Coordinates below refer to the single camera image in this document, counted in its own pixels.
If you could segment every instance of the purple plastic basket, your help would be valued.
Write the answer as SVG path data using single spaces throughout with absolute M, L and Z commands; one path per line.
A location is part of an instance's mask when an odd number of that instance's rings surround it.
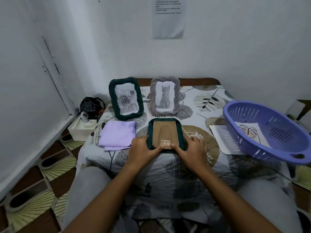
M 286 116 L 250 101 L 230 101 L 223 113 L 232 137 L 246 154 L 266 161 L 311 162 L 311 136 Z M 249 138 L 235 122 L 258 123 L 271 148 Z

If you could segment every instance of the person's right arm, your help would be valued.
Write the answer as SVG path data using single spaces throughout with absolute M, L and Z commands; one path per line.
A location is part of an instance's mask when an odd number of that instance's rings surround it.
M 171 147 L 210 192 L 234 232 L 281 232 L 214 173 L 208 165 L 207 150 L 202 139 L 186 137 L 186 140 L 187 151 L 174 144 Z

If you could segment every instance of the price tag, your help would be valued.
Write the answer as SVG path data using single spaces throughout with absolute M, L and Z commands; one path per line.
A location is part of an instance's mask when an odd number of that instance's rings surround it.
M 169 146 L 169 141 L 168 140 L 161 140 L 161 145 Z

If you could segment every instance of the person's left hand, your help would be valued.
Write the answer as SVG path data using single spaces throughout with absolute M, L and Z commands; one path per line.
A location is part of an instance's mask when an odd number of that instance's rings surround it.
M 128 153 L 127 167 L 131 167 L 137 172 L 140 172 L 150 161 L 164 149 L 163 146 L 158 146 L 154 150 L 149 150 L 146 144 L 148 135 L 144 137 L 135 137 L 132 140 L 132 145 Z

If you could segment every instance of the gray picture frame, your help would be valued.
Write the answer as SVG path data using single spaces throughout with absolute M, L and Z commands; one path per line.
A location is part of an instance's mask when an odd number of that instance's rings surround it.
M 172 111 L 158 111 L 156 110 L 156 84 L 157 82 L 173 82 L 174 86 L 174 109 Z M 179 106 L 179 95 L 180 95 L 180 81 L 178 78 L 173 76 L 157 77 L 152 79 L 150 84 L 150 113 L 153 116 L 175 116 L 178 112 Z

